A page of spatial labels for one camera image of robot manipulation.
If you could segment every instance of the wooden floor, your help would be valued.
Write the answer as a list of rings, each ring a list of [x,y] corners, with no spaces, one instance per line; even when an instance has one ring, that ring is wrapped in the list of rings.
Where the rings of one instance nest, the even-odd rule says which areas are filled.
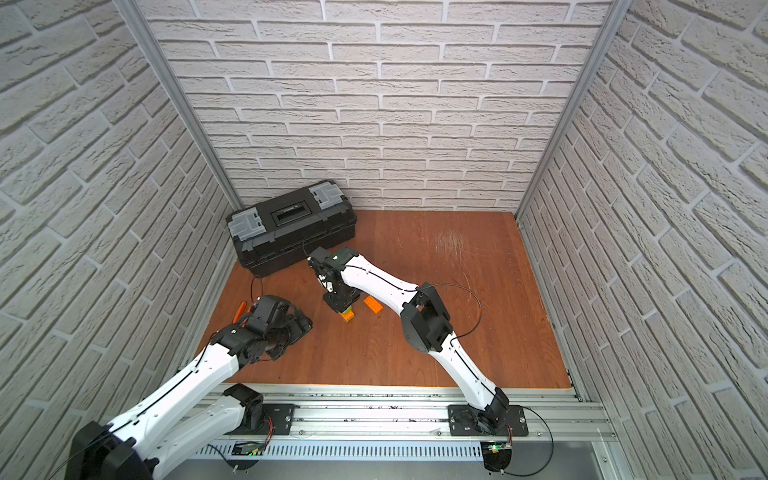
[[[461,343],[498,386],[571,386],[511,214],[361,210],[357,215],[356,237],[346,244],[374,265],[408,282],[457,283],[478,295],[482,322]],[[235,265],[205,339],[232,322],[240,302],[250,298],[251,279]],[[432,357],[406,342],[393,311],[385,307],[373,314],[362,302],[366,294],[353,306],[355,318],[345,323],[323,302],[324,289],[306,262],[265,277],[263,287],[264,293],[296,304],[314,328],[276,362],[247,366],[228,382],[455,386]],[[461,289],[437,288],[454,330],[471,329],[477,303]],[[259,295],[257,280],[253,296]]]

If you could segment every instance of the black bracket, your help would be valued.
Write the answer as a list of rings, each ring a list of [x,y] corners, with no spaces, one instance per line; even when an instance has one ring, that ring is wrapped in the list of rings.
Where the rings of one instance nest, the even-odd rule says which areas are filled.
[[[477,409],[473,409],[469,405],[449,405],[448,421],[451,426],[451,436],[469,437],[485,435],[477,429],[477,412]],[[488,436],[507,436],[507,425],[512,430],[512,436],[528,436],[528,422],[525,419],[524,410],[521,406],[510,405],[503,419],[498,420],[498,427]]]
[[[310,254],[308,261],[315,270],[317,278],[333,285],[333,291],[326,292],[323,300],[334,312],[345,312],[360,298],[360,290],[347,285],[341,278],[341,272],[346,268],[346,263],[357,256],[358,253],[349,247],[340,249],[336,254],[317,247]]]
[[[289,435],[290,427],[293,424],[293,412],[296,410],[296,405],[292,403],[264,403],[263,414],[264,418],[271,418],[274,425],[274,432],[272,435]],[[227,435],[266,435],[270,432],[270,425],[265,421],[256,429],[251,429],[247,426],[241,425],[234,429]]]
[[[411,301],[402,305],[402,332],[419,352],[441,352],[443,341],[453,332],[451,316],[431,284],[424,283],[417,290]]]

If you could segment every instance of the toolbox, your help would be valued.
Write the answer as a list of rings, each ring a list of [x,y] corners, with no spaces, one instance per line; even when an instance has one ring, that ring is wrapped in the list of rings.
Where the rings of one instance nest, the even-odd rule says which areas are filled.
[[[332,180],[265,200],[227,216],[240,265],[264,277],[355,236],[357,216]]]

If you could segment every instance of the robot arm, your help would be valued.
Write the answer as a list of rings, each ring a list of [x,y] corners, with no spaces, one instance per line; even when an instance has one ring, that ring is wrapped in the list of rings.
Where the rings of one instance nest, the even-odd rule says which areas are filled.
[[[72,440],[66,480],[160,480],[211,439],[262,426],[263,396],[236,384],[209,409],[182,419],[211,389],[262,355],[280,358],[312,329],[285,299],[262,296],[251,312],[217,332],[200,355],[107,425],[90,422]]]
[[[498,428],[509,404],[507,396],[482,374],[462,348],[435,287],[400,280],[349,247],[335,254],[317,248],[308,261],[328,290],[323,299],[332,309],[345,311],[363,291],[394,310],[400,316],[406,341],[434,357],[461,389],[476,411],[478,430],[491,433]]]

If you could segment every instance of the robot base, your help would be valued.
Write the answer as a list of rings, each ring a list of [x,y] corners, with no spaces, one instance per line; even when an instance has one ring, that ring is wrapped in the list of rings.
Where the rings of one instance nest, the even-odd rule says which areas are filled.
[[[451,422],[451,436],[484,435],[476,427],[477,409],[473,409],[469,405],[449,405],[448,418]],[[521,406],[510,405],[504,418],[499,419],[498,428],[490,436],[507,436],[507,425],[511,428],[513,437],[528,436],[528,423],[525,421],[525,414]]]
[[[293,410],[296,406],[292,403],[265,403],[263,404],[264,418],[272,419],[272,424],[275,426],[275,431],[272,435],[289,435],[290,426],[293,424]],[[248,428],[245,425],[241,425],[234,429],[232,432],[228,432],[227,435],[266,435],[270,432],[270,426],[265,421],[262,422],[255,430]]]

